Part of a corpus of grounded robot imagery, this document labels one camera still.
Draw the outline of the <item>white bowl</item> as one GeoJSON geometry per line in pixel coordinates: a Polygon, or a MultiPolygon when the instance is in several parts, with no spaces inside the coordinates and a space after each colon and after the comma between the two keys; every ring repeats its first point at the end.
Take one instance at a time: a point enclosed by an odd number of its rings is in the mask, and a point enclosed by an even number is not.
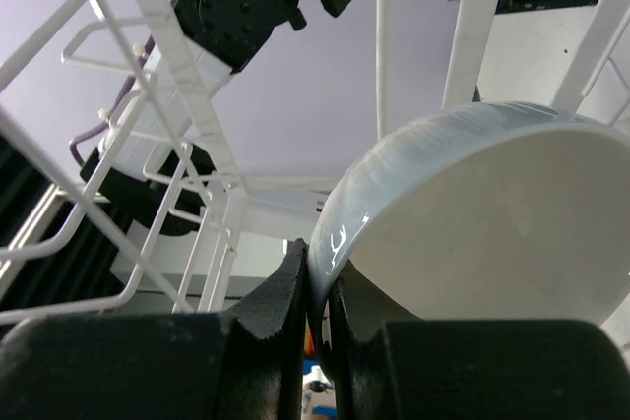
{"type": "Polygon", "coordinates": [[[324,204],[308,253],[312,325],[347,266],[426,320],[601,324],[629,292],[629,138],[525,102],[410,122],[324,204]]]}

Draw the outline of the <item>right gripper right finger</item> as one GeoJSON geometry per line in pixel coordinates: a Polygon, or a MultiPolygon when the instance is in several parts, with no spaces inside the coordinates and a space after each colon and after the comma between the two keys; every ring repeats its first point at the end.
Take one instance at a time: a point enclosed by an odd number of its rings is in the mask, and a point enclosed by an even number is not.
{"type": "Polygon", "coordinates": [[[381,322],[356,328],[336,282],[332,358],[341,419],[626,419],[629,371],[615,344],[580,321],[381,322]]]}

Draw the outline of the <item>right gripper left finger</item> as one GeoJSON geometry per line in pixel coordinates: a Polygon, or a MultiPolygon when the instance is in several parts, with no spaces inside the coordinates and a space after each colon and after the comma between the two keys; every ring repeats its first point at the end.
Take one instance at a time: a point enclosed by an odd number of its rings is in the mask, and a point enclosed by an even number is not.
{"type": "Polygon", "coordinates": [[[296,419],[307,246],[227,310],[57,316],[1,343],[5,419],[296,419]]]}

